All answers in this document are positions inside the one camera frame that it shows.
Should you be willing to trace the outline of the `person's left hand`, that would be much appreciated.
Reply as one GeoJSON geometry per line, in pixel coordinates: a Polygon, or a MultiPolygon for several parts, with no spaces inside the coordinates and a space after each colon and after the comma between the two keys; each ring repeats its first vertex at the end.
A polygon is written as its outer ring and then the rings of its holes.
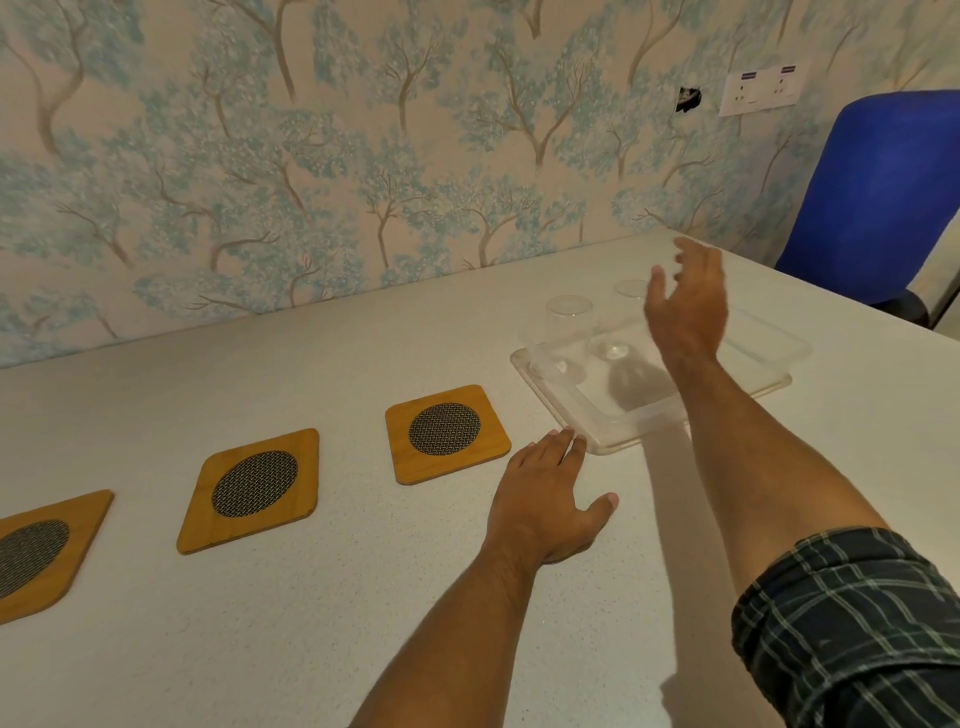
{"type": "Polygon", "coordinates": [[[587,551],[598,535],[585,535],[574,488],[586,456],[575,433],[560,464],[546,464],[546,436],[510,458],[494,494],[482,552],[506,554],[527,570],[587,551]]]}

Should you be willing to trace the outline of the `person's left forearm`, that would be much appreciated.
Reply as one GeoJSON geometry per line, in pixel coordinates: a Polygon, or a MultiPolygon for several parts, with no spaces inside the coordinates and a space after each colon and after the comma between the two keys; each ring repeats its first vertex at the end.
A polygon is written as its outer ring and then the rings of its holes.
{"type": "Polygon", "coordinates": [[[541,564],[522,531],[487,537],[389,662],[349,728],[502,728],[541,564]]]}

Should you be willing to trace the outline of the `dark plaid shirt sleeve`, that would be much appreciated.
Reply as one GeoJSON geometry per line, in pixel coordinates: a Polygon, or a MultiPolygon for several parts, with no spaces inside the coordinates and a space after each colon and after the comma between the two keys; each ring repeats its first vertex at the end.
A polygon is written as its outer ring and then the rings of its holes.
{"type": "Polygon", "coordinates": [[[960,728],[960,595],[891,530],[798,541],[740,596],[731,635],[786,728],[960,728]]]}

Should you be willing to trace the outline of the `white wall socket plate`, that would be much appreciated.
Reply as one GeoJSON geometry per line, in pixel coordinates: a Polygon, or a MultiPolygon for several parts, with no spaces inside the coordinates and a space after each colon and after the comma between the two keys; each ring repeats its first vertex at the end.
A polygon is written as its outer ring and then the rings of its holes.
{"type": "Polygon", "coordinates": [[[745,116],[796,105],[803,93],[810,63],[730,72],[726,75],[718,116],[745,116]]]}

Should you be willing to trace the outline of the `clear drinking glass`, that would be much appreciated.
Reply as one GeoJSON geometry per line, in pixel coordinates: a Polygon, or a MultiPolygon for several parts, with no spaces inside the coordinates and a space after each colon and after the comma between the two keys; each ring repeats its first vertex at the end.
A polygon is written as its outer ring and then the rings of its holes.
{"type": "Polygon", "coordinates": [[[546,301],[542,333],[542,341],[531,353],[535,375],[547,382],[584,382],[594,333],[593,303],[575,294],[551,297],[546,301]]]}
{"type": "Polygon", "coordinates": [[[607,363],[629,358],[636,343],[636,331],[646,327],[644,306],[648,281],[626,278],[616,282],[598,313],[594,354],[607,363]]]}

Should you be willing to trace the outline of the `clear plastic tray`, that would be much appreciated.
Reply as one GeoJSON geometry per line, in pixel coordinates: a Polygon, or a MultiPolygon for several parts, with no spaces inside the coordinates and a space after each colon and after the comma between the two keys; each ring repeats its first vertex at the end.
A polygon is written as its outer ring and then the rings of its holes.
{"type": "MultiPolygon", "coordinates": [[[[635,332],[629,357],[608,363],[594,353],[601,305],[593,311],[582,383],[547,381],[532,370],[531,354],[543,341],[545,316],[522,332],[522,347],[510,354],[510,363],[562,427],[585,437],[591,454],[611,455],[640,444],[655,431],[685,422],[688,416],[647,323],[635,332]]],[[[803,339],[733,307],[718,359],[742,389],[758,398],[788,386],[791,369],[811,352],[803,339]]]]}

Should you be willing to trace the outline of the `person's right forearm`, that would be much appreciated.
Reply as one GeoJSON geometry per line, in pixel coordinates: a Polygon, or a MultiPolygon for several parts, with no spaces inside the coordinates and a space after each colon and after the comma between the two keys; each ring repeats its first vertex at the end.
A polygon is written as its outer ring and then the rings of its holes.
{"type": "Polygon", "coordinates": [[[802,540],[890,528],[842,472],[744,391],[714,356],[667,359],[666,367],[688,417],[738,594],[802,540]]]}

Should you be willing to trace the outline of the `person's right hand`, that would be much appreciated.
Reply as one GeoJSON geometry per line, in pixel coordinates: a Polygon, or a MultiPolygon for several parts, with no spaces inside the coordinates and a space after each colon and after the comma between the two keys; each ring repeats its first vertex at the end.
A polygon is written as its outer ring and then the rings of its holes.
{"type": "Polygon", "coordinates": [[[679,265],[667,291],[668,324],[647,326],[670,374],[715,361],[729,316],[722,252],[686,236],[674,238],[679,265]]]}

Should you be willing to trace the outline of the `square wooden mesh coaster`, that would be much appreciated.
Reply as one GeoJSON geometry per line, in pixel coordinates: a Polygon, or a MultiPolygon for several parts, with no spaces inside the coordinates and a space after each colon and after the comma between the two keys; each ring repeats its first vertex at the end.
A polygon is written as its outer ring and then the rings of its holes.
{"type": "Polygon", "coordinates": [[[413,486],[484,464],[512,450],[478,384],[394,404],[385,412],[396,482],[413,486]]]}
{"type": "Polygon", "coordinates": [[[306,428],[210,455],[176,538],[186,555],[292,524],[319,501],[320,434],[306,428]]]}
{"type": "Polygon", "coordinates": [[[0,625],[68,594],[113,502],[113,491],[92,491],[0,518],[0,625]]]}

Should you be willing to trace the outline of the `blue office chair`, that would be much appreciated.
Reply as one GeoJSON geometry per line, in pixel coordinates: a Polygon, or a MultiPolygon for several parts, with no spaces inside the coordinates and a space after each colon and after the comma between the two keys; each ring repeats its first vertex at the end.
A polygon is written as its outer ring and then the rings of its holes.
{"type": "Polygon", "coordinates": [[[774,269],[922,328],[908,286],[960,211],[960,89],[866,96],[837,116],[774,269]]]}

